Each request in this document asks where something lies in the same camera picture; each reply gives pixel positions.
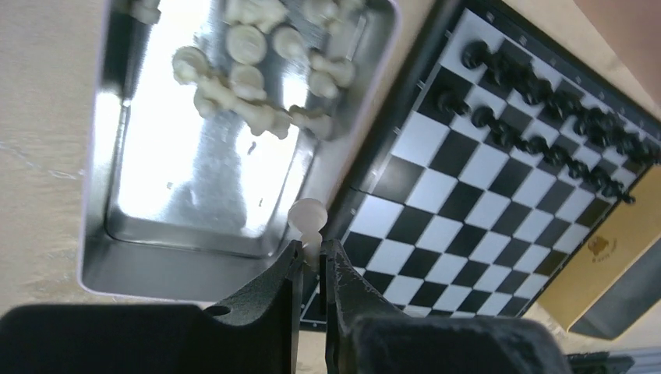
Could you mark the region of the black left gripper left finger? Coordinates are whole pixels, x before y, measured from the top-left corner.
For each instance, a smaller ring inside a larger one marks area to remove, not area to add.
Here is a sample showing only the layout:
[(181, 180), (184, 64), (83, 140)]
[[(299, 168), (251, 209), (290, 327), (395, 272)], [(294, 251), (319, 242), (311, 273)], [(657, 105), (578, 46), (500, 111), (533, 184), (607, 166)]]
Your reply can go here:
[(260, 275), (204, 312), (220, 326), (220, 373), (294, 373), (302, 302), (302, 243), (291, 241)]

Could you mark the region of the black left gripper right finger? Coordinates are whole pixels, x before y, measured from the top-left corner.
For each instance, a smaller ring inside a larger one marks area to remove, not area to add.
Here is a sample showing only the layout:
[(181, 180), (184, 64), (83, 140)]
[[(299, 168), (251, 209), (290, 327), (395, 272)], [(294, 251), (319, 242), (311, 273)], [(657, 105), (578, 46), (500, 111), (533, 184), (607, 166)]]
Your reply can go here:
[(322, 244), (320, 270), (328, 372), (376, 373), (386, 347), (383, 326), (405, 314), (355, 270), (338, 240)]

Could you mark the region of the silver tin with white pieces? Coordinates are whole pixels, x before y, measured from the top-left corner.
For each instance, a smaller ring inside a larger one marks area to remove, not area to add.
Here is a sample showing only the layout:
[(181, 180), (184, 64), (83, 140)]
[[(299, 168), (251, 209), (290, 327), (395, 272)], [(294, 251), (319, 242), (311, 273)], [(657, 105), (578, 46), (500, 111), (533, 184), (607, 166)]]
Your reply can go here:
[(158, 1), (143, 23), (137, 1), (109, 1), (83, 189), (77, 278), (100, 295), (216, 302), (268, 269), (294, 231), (299, 198), (328, 202), (376, 105), (401, 25), (394, 1), (366, 1), (330, 34), (286, 2), (285, 26), (306, 46), (357, 68), (338, 98), (315, 97), (309, 67), (268, 50), (259, 70), (266, 106), (299, 106), (332, 120), (329, 140), (291, 127), (254, 136), (243, 114), (200, 115), (194, 86), (175, 81), (178, 49), (200, 49), (227, 74), (224, 1)]

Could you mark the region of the black and white chessboard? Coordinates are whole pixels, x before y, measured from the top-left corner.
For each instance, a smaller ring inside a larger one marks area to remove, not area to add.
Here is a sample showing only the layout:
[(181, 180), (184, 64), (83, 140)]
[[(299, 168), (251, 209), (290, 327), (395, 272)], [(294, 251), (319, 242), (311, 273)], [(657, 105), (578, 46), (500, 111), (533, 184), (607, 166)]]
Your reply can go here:
[(660, 123), (502, 1), (439, 1), (325, 235), (412, 316), (520, 316), (660, 161)]

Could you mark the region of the gold empty tin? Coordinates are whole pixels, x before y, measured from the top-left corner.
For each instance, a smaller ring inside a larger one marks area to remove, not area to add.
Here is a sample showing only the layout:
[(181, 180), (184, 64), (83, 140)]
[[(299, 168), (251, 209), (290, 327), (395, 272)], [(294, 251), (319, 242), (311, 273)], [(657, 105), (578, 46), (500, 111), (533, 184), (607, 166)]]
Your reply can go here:
[(567, 332), (615, 340), (660, 302), (660, 168), (633, 188), (537, 302)]

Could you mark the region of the peach desk organizer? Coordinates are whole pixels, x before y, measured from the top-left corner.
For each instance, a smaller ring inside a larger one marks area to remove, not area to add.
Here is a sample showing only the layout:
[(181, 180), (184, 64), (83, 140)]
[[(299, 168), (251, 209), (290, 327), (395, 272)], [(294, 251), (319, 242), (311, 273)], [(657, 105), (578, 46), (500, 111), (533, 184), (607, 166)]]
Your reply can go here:
[(660, 0), (587, 0), (575, 4), (659, 104)]

